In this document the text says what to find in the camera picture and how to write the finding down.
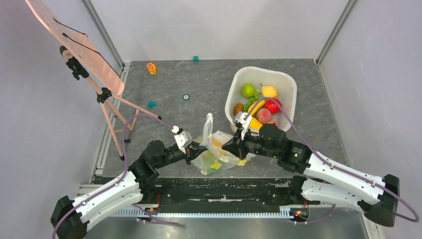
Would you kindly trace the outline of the clear plastic bag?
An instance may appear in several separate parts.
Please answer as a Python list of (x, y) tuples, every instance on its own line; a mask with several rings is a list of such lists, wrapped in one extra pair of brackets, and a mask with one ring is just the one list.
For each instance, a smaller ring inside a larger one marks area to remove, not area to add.
[(232, 139), (232, 135), (213, 131), (213, 114), (208, 113), (203, 127), (203, 135), (195, 139), (204, 146), (206, 150), (202, 152), (192, 163), (203, 175), (210, 175), (232, 167), (242, 167), (246, 165), (255, 154), (247, 154), (245, 159), (239, 159), (235, 155), (222, 149), (223, 144)]

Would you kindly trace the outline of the orange yellow mango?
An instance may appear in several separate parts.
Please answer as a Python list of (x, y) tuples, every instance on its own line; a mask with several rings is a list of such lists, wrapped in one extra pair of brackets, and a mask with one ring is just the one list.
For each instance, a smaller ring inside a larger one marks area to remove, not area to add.
[(219, 156), (219, 155), (227, 155), (227, 152), (225, 150), (222, 149), (222, 146), (224, 145), (224, 142), (212, 138), (211, 139), (212, 145), (211, 145), (211, 150), (210, 152), (215, 155), (215, 156)]

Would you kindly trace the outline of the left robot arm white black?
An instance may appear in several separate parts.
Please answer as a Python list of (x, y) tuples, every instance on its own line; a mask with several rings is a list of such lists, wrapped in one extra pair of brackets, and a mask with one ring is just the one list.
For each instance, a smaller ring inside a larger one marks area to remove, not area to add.
[(101, 220), (120, 209), (141, 201), (152, 202), (158, 193), (158, 169), (178, 161), (191, 164), (207, 148), (192, 142), (180, 149), (166, 147), (160, 140), (148, 143), (140, 157), (119, 176), (101, 187), (70, 199), (58, 200), (50, 222), (54, 239), (82, 239)]

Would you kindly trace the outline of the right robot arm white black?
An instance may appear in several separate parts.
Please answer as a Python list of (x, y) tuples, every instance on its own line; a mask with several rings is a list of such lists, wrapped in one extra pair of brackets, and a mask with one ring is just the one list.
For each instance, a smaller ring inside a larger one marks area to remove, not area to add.
[(287, 190), (291, 202), (328, 202), (359, 211), (376, 224), (395, 225), (400, 194), (398, 177), (374, 176), (335, 162), (288, 139), (273, 124), (262, 126), (257, 136), (249, 131), (245, 135), (241, 133), (238, 129), (222, 149), (239, 158), (248, 154), (275, 158), (284, 170), (299, 173)]

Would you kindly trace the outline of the white plastic basket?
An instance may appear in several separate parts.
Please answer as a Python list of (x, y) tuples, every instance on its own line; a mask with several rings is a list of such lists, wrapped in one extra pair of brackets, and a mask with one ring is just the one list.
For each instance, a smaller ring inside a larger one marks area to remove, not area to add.
[(284, 111), (288, 114), (291, 121), (294, 120), (297, 101), (296, 81), (283, 72), (247, 66), (235, 73), (224, 107), (232, 132), (236, 132), (236, 126), (233, 124), (233, 113), (236, 104), (246, 104), (249, 101), (241, 94), (242, 86), (248, 83), (252, 84), (259, 92), (261, 91), (261, 85), (274, 87), (278, 92), (277, 99), (282, 103)]

